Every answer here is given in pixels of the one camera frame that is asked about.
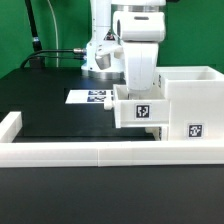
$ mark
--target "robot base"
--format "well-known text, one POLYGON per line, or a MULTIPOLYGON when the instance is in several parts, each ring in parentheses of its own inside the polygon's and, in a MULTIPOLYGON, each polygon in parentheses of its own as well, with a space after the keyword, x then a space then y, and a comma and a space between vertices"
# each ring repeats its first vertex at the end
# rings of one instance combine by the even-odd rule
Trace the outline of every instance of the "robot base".
POLYGON ((111 79, 123 79, 124 73, 118 73, 118 72, 96 72, 96 71, 90 71, 85 70, 82 68, 82 75, 86 77, 96 78, 96 79, 103 79, 103 80, 111 80, 111 79))

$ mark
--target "black mat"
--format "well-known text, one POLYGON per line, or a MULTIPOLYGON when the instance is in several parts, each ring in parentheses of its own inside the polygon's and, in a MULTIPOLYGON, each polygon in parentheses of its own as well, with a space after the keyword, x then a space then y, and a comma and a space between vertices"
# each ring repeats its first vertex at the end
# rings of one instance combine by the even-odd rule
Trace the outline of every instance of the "black mat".
POLYGON ((85 78, 80 69, 17 69, 0 80, 0 112, 22 111, 23 130, 15 142, 153 140, 144 128, 116 129, 113 111, 103 104, 65 104, 71 89, 113 84, 124 80, 85 78))

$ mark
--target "green wall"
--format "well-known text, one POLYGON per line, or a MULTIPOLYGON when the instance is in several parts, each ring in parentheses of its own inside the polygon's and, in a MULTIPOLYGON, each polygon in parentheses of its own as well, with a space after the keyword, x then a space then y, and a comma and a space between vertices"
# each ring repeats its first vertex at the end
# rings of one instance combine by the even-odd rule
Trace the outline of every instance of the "green wall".
MULTIPOLYGON (((91 35, 89 0, 51 0, 59 27, 61 49, 85 47, 91 35)), ((55 48, 51 12, 46 0, 32 0, 44 49, 55 48)), ((160 45, 160 66, 209 65, 224 73, 224 1, 180 0, 165 9, 167 37, 160 45)), ((18 68, 32 53, 24 0, 0 2, 0 77, 18 68)), ((55 66, 55 61, 47 61, 55 66)), ((61 66, 79 67, 79 61, 61 66)))

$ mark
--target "black table surface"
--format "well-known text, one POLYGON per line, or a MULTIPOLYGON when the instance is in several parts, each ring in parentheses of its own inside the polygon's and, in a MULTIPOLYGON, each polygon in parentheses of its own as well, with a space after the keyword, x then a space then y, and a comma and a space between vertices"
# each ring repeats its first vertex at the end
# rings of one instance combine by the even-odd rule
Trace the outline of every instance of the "black table surface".
POLYGON ((18 69, 0 80, 0 112, 22 111, 15 142, 152 140, 143 128, 116 129, 103 104, 65 104, 70 90, 113 89, 124 80, 85 78, 80 69, 18 69))
MULTIPOLYGON (((94 112, 102 105, 89 105, 87 112, 85 106, 76 109, 80 106, 77 110, 84 110, 83 116, 95 114, 91 122, 101 116, 103 121, 109 118, 103 135, 100 122, 96 122, 99 126, 88 124, 97 130, 91 134, 88 125, 83 132, 74 129, 75 107, 64 105, 68 89, 110 89, 113 83, 123 83, 85 79, 79 73, 74 69, 18 69, 0 80, 0 118, 8 111, 23 111, 24 128, 17 142, 149 138, 142 129, 128 133, 115 129, 111 134, 113 112, 102 110, 99 117, 94 112)), ((222 165, 0 169, 3 224, 220 224, 223 211, 222 165)))

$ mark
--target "white divider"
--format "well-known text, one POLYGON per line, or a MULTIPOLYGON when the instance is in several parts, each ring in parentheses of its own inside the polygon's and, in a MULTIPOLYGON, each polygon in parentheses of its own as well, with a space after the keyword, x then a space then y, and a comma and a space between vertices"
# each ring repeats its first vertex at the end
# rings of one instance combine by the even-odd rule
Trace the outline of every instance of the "white divider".
POLYGON ((0 144, 0 167, 224 164, 224 141, 0 144))
POLYGON ((10 112, 0 123, 0 143, 11 143, 21 128, 21 112, 10 112))

